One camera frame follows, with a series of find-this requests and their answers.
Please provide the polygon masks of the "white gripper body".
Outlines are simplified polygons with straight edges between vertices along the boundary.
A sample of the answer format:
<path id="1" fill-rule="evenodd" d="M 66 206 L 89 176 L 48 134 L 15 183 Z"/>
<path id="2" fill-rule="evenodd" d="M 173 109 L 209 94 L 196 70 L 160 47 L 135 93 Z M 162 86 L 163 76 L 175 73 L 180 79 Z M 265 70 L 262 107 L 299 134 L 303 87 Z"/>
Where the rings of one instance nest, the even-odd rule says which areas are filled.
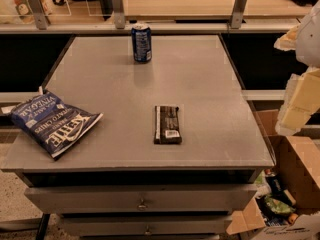
<path id="1" fill-rule="evenodd" d="M 295 50 L 298 29 L 298 25 L 291 28 L 286 34 L 282 35 L 275 41 L 274 47 L 282 51 Z"/>

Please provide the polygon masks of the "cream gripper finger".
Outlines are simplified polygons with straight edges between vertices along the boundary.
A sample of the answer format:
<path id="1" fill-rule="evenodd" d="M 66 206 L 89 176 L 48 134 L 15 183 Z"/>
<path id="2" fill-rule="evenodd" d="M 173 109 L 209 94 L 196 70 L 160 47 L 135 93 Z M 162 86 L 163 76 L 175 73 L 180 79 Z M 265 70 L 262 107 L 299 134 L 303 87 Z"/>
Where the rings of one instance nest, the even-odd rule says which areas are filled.
<path id="1" fill-rule="evenodd" d="M 298 77 L 289 105 L 310 114 L 320 109 L 320 68 L 309 67 Z"/>
<path id="2" fill-rule="evenodd" d="M 308 109 L 282 105 L 277 117 L 275 130 L 279 135 L 292 136 L 298 133 L 315 113 L 315 107 Z"/>

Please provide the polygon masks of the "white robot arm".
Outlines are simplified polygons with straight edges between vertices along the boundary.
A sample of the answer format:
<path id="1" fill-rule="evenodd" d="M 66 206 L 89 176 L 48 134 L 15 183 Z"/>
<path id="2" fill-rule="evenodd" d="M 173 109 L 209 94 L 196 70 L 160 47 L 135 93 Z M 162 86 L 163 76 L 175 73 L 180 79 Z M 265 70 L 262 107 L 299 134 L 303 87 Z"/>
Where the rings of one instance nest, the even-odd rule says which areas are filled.
<path id="1" fill-rule="evenodd" d="M 293 50 L 296 59 L 307 66 L 301 75 L 292 74 L 287 82 L 275 130 L 291 136 L 299 132 L 320 109 L 320 1 L 301 23 L 274 43 L 282 51 Z"/>

